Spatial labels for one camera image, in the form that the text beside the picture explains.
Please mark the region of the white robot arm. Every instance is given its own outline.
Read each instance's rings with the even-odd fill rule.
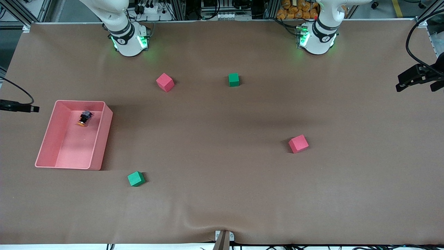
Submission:
[[[149,29],[130,22],[126,15],[129,0],[80,0],[98,16],[111,33],[115,48],[124,56],[148,49]]]
[[[360,5],[369,3],[371,0],[316,0],[321,6],[318,19],[307,22],[305,37],[300,39],[300,46],[309,53],[321,55],[333,46],[336,31],[344,19],[345,11],[342,5]]]

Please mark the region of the cube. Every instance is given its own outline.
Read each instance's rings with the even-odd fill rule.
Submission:
[[[230,87],[239,86],[239,75],[237,73],[228,74],[228,82]]]
[[[133,187],[138,187],[143,183],[145,183],[145,178],[143,177],[142,173],[139,171],[136,171],[128,175],[128,180],[130,182],[130,185]]]
[[[308,142],[303,134],[291,139],[288,144],[290,144],[290,148],[293,153],[301,152],[302,150],[308,148]]]
[[[156,82],[159,85],[159,87],[163,89],[165,92],[170,91],[174,87],[173,79],[165,73],[163,73],[159,78],[157,78]]]

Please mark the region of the small figurine in bin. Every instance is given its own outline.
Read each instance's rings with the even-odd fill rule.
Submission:
[[[77,122],[79,126],[86,126],[86,122],[93,116],[93,114],[87,110],[83,111],[80,115],[80,120]]]

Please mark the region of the pink bin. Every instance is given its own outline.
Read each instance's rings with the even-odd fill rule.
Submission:
[[[93,117],[81,127],[77,122],[85,110]],[[100,170],[111,119],[103,101],[56,101],[36,167]]]

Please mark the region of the brown table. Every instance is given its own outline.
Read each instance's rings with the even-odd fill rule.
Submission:
[[[100,25],[33,25],[8,77],[41,109],[0,112],[0,242],[442,243],[443,94],[395,91],[413,23],[344,22],[322,56],[274,22],[158,24],[133,58]],[[411,47],[436,60],[424,29]],[[114,112],[102,171],[34,167],[56,100]],[[310,148],[289,153],[300,134]],[[130,187],[137,170],[149,182]]]

